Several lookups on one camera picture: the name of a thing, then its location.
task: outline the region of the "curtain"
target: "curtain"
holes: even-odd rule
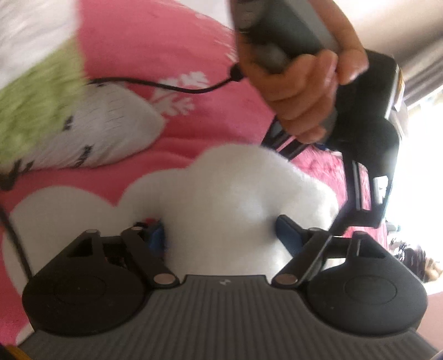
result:
[[[406,82],[404,102],[412,106],[443,86],[443,38],[400,63]]]

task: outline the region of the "wall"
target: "wall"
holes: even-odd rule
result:
[[[438,350],[443,350],[443,293],[431,295],[426,314],[418,329],[421,336]]]
[[[365,47],[407,57],[443,36],[442,0],[336,0]]]

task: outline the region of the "metal rivet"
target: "metal rivet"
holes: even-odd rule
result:
[[[175,282],[175,276],[172,274],[158,274],[154,276],[154,281],[159,285],[172,285]]]
[[[276,277],[276,282],[280,285],[294,285],[298,282],[298,278],[292,274],[281,274]]]

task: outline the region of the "white flower pattern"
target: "white flower pattern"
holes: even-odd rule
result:
[[[189,89],[204,89],[209,85],[206,75],[201,71],[181,74],[178,78],[162,79],[159,83]],[[186,116],[195,109],[191,97],[172,90],[156,89],[149,102],[161,115]]]

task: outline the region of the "gray ribbed platform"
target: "gray ribbed platform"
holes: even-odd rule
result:
[[[86,338],[37,331],[21,348],[33,360],[429,360],[415,332],[365,339],[315,318],[294,291],[265,278],[189,276],[155,292],[123,326]]]

